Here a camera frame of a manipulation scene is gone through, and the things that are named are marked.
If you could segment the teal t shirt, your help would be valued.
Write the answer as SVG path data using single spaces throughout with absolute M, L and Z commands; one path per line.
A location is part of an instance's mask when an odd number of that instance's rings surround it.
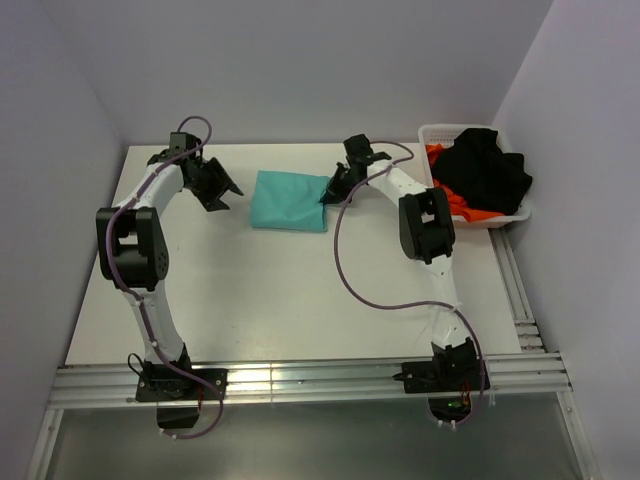
M 325 205 L 328 176 L 260 170 L 250 202 L 254 229 L 308 233 L 327 231 Z

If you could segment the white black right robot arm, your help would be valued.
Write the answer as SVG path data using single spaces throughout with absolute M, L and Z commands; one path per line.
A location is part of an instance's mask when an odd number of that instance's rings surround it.
M 405 377 L 438 391 L 489 388 L 489 376 L 482 347 L 475 331 L 461 312 L 453 278 L 455 229 L 449 202 L 440 187 L 428 187 L 399 168 L 414 158 L 408 147 L 394 143 L 406 152 L 394 160 L 386 152 L 376 152 L 366 135 L 358 134 L 343 141 L 344 163 L 339 162 L 321 198 L 324 205 L 338 205 L 340 211 L 333 235 L 333 255 L 338 276 L 347 291 L 360 303 L 381 311 L 400 311 L 421 307 L 433 308 L 430 372 L 420 377 Z M 363 187 L 382 193 L 397 209 L 399 241 L 402 252 L 426 270 L 434 299 L 398 305 L 382 305 L 364 298 L 351 286 L 339 256 L 339 237 L 346 209 Z

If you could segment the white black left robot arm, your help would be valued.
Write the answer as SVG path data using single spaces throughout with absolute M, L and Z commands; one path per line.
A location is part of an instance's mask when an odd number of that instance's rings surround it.
M 177 131 L 169 147 L 153 155 L 135 189 L 114 207 L 96 213 L 102 275 L 134 311 L 145 358 L 139 381 L 172 399 L 183 399 L 200 383 L 173 321 L 165 289 L 169 251 L 161 216 L 175 195 L 190 192 L 207 212 L 225 211 L 223 196 L 243 192 L 218 159 L 204 158 L 204 142 Z

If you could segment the white perforated plastic basket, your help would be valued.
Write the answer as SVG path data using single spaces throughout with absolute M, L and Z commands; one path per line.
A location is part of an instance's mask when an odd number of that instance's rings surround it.
M 441 144 L 443 147 L 450 147 L 453 145 L 454 140 L 468 128 L 486 128 L 493 130 L 493 127 L 481 124 L 436 123 L 425 124 L 419 127 L 417 135 L 419 143 L 423 145 L 422 151 L 420 152 L 421 165 L 429 185 L 433 184 L 433 178 L 426 146 Z M 459 228 L 493 229 L 501 228 L 509 223 L 525 221 L 531 216 L 531 213 L 532 201 L 530 195 L 526 194 L 514 215 L 495 216 L 473 222 L 468 222 L 464 216 L 453 215 L 452 220 L 454 225 Z

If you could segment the orange t shirt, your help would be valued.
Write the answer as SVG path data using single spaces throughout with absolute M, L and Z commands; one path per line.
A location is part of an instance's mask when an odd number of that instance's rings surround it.
M 428 165 L 433 167 L 439 156 L 446 150 L 442 144 L 430 145 L 425 147 L 425 151 L 428 157 Z M 439 180 L 433 180 L 434 186 L 442 188 L 446 193 L 447 200 L 449 202 L 449 208 L 452 216 L 460 216 L 467 222 L 480 222 L 488 219 L 492 219 L 498 216 L 502 216 L 500 212 L 486 211 L 471 208 L 466 200 L 453 192 L 448 186 L 442 184 Z

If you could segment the black t shirt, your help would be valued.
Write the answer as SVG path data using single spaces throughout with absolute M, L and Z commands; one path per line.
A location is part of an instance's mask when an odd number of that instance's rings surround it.
M 533 183 L 523 154 L 503 151 L 498 132 L 486 128 L 468 128 L 445 148 L 431 167 L 433 179 L 462 196 L 471 208 L 516 213 Z

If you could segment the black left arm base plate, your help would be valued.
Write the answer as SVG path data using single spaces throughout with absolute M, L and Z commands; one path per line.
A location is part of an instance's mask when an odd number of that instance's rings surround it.
M 223 368 L 196 369 L 193 375 L 203 379 L 215 387 L 178 375 L 171 370 L 160 370 L 151 377 L 143 376 L 137 386 L 135 400 L 140 403 L 157 403 L 171 401 L 218 401 L 225 396 L 229 371 Z

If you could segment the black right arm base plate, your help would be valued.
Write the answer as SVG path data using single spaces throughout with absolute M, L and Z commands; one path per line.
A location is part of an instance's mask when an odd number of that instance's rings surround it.
M 481 373 L 477 359 L 463 362 L 434 357 L 428 361 L 404 362 L 393 379 L 403 384 L 407 394 L 462 392 L 465 388 L 480 391 L 482 387 L 490 387 L 488 374 Z

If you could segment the aluminium table frame rail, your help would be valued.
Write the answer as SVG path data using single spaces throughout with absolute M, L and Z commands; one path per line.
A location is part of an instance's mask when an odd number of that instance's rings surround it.
M 573 386 L 560 353 L 546 349 L 531 310 L 507 232 L 489 233 L 509 299 L 520 352 L 486 358 L 490 392 L 553 393 L 569 436 L 579 476 L 601 476 L 573 397 Z M 242 362 L 229 364 L 227 402 L 234 404 L 304 403 L 322 401 L 391 400 L 404 398 L 398 359 Z M 60 369 L 47 403 L 27 478 L 43 479 L 58 442 L 64 415 L 72 410 L 132 408 L 134 376 L 123 366 L 83 366 Z

